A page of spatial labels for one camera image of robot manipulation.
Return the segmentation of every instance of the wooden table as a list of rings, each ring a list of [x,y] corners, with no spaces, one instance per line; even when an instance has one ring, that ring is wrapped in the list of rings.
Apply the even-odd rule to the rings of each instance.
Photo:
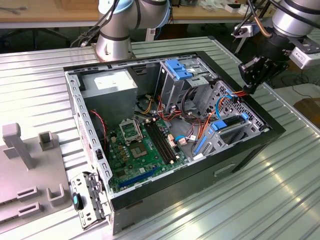
[[[0,11],[0,29],[93,26],[97,10],[64,10],[60,0],[0,0],[0,7],[26,6],[21,15]],[[173,24],[238,23],[243,15],[224,9],[208,11],[201,6],[173,7]]]

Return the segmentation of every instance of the blue latch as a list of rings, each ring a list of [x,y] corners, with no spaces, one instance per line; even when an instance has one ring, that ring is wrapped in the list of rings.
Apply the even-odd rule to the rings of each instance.
[[[223,120],[219,120],[219,121],[215,121],[214,123],[212,123],[211,126],[213,127],[213,129],[215,131],[218,131],[219,129],[223,129],[223,128],[227,127],[227,124],[225,124],[225,122]]]
[[[77,204],[78,203],[78,196],[73,196],[73,203]]]
[[[188,72],[185,67],[176,59],[165,61],[170,71],[175,75],[176,79],[190,79],[193,75]]]
[[[243,112],[243,113],[241,114],[241,117],[242,117],[245,121],[247,121],[248,118],[249,118],[248,114],[246,114],[245,112]]]

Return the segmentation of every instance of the blue pcie slot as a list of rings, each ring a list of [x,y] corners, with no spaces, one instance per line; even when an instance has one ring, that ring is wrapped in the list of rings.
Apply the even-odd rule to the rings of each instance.
[[[197,155],[199,150],[201,149],[201,147],[203,146],[203,144],[205,143],[205,141],[207,140],[207,136],[204,136],[201,140],[201,142],[199,143],[198,147],[196,148],[196,150],[194,151],[194,154]]]
[[[136,183],[136,182],[138,182],[138,181],[140,181],[142,179],[145,179],[145,178],[148,178],[148,177],[152,176],[158,168],[159,167],[155,167],[151,171],[145,172],[145,173],[143,173],[143,174],[141,174],[139,176],[135,176],[134,178],[131,178],[129,180],[126,180],[124,182],[119,183],[119,188],[128,186],[130,184],[134,184],[134,183]]]

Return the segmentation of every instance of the blue cable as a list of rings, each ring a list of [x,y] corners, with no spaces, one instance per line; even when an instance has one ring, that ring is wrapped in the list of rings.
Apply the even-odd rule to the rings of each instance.
[[[156,35],[156,37],[154,38],[155,40],[159,37],[160,33],[161,33],[162,27],[160,27],[158,34]]]
[[[182,135],[177,136],[174,140],[177,142],[179,139],[183,139],[183,138],[186,138],[186,139],[190,139],[190,140],[192,140],[190,137],[182,136]]]
[[[182,139],[182,138],[185,138],[186,136],[182,136],[182,135],[180,135],[180,136],[177,136],[174,140],[175,141],[178,141],[179,139]]]
[[[219,102],[222,98],[228,98],[228,99],[232,99],[232,96],[228,96],[228,95],[224,95],[224,96],[221,96],[219,97],[218,101],[216,102],[215,104],[215,114],[216,116],[218,117],[218,119],[220,119],[220,114],[219,114]]]

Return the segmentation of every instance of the chip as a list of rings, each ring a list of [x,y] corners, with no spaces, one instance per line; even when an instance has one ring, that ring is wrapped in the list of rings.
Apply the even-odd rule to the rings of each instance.
[[[116,172],[116,175],[118,176],[118,178],[120,178],[120,177],[126,175],[126,172],[125,172],[125,170],[120,170],[120,171]]]
[[[135,159],[140,158],[148,154],[145,145],[142,142],[136,142],[129,146],[132,155]]]

